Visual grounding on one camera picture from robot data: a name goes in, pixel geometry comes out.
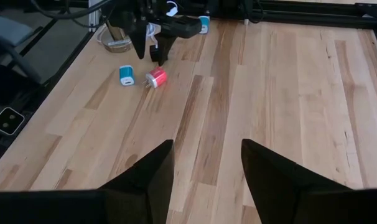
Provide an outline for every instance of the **black cable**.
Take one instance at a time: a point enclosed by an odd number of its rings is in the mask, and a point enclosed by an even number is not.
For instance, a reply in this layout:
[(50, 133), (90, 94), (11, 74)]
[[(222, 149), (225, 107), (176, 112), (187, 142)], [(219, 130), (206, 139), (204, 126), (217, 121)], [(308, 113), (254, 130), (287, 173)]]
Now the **black cable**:
[[(117, 2), (114, 3), (114, 7), (112, 8), (112, 10), (110, 10), (109, 14), (106, 17), (103, 15), (103, 12), (101, 12), (102, 22), (99, 22), (99, 24), (97, 24), (97, 25), (93, 26), (93, 25), (82, 24), (81, 22), (79, 22), (76, 19), (72, 19), (72, 22), (74, 22), (76, 25), (81, 26), (81, 27), (97, 29), (97, 28), (101, 27), (102, 25), (104, 25), (104, 23), (111, 17), (111, 15), (112, 15), (112, 13), (115, 9), (116, 4), (117, 4)], [(66, 10), (67, 14), (71, 14), (70, 0), (65, 0), (65, 10)]]
[(34, 7), (41, 13), (43, 14), (44, 16), (46, 17), (49, 17), (49, 18), (52, 18), (52, 19), (76, 19), (76, 18), (79, 18), (79, 17), (83, 17), (83, 16), (86, 16), (98, 9), (100, 9), (101, 7), (105, 6), (106, 4), (109, 4), (111, 1), (114, 1), (114, 0), (104, 0), (104, 1), (101, 1), (91, 7), (89, 7), (88, 9), (84, 9), (84, 10), (81, 10), (79, 12), (74, 12), (74, 13), (71, 13), (71, 14), (66, 14), (66, 15), (59, 15), (59, 14), (56, 14), (56, 13), (52, 13), (52, 12), (49, 12), (49, 11), (46, 11), (46, 10), (43, 10), (39, 5), (38, 3), (36, 2), (36, 0), (30, 0), (31, 3), (34, 5)]
[(242, 4), (243, 7), (244, 7), (244, 13), (245, 13), (246, 17), (247, 17), (247, 18), (249, 19), (249, 21), (251, 21), (253, 24), (257, 24), (257, 23), (262, 22), (263, 17), (264, 17), (264, 11), (263, 11), (263, 7), (262, 7), (262, 5), (261, 5), (261, 3), (260, 3), (260, 0), (256, 0), (256, 3), (258, 4), (258, 6), (259, 6), (259, 8), (260, 8), (260, 10), (261, 10), (261, 14), (262, 14), (261, 18), (260, 18), (259, 20), (257, 20), (257, 21), (255, 21), (255, 20), (251, 17), (251, 13), (252, 13), (252, 11), (247, 10), (247, 8), (246, 8), (246, 4), (245, 4), (245, 0), (242, 0), (242, 1), (241, 1), (241, 4)]

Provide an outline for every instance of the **blue object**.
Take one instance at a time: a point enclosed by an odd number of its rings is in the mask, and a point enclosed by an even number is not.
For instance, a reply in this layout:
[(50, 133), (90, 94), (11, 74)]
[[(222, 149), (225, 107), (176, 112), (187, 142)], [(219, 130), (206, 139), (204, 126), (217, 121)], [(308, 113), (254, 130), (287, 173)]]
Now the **blue object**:
[(209, 32), (209, 16), (199, 16), (198, 18), (201, 20), (202, 23), (202, 29), (200, 34), (207, 34)]
[(119, 80), (123, 86), (134, 84), (133, 68), (131, 65), (123, 65), (119, 68)]

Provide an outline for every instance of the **red and white object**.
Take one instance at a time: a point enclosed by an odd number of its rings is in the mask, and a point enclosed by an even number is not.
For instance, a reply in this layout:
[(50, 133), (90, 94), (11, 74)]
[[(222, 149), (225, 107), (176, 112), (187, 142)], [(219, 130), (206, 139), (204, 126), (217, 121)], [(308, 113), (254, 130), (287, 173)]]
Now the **red and white object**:
[(162, 69), (161, 67), (157, 67), (146, 74), (146, 79), (146, 87), (152, 86), (153, 88), (157, 88), (158, 86), (166, 82), (166, 80), (168, 80), (168, 75), (166, 74), (164, 69)]

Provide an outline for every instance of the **wooden tabletop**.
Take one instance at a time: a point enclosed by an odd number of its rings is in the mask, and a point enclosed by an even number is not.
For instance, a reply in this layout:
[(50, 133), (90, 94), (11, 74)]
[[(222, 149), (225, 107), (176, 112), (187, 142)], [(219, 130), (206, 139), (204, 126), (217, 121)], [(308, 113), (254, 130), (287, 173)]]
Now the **wooden tabletop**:
[[(118, 68), (132, 65), (137, 85)], [(89, 41), (0, 160), (0, 190), (90, 189), (175, 139), (169, 223), (259, 223), (253, 139), (356, 189), (377, 187), (377, 43), (368, 30), (213, 21), (156, 65)]]

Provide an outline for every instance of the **wood grain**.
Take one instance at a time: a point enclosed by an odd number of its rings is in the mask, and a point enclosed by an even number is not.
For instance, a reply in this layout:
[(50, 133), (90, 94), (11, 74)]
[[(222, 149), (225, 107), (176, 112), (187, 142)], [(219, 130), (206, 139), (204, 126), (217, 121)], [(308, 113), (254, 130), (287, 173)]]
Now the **wood grain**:
[[(368, 30), (212, 21), (148, 53), (89, 41), (0, 160), (0, 190), (92, 189), (175, 139), (168, 223), (260, 223), (243, 138), (349, 187), (377, 187), (377, 46)], [(137, 85), (123, 87), (130, 64)]]

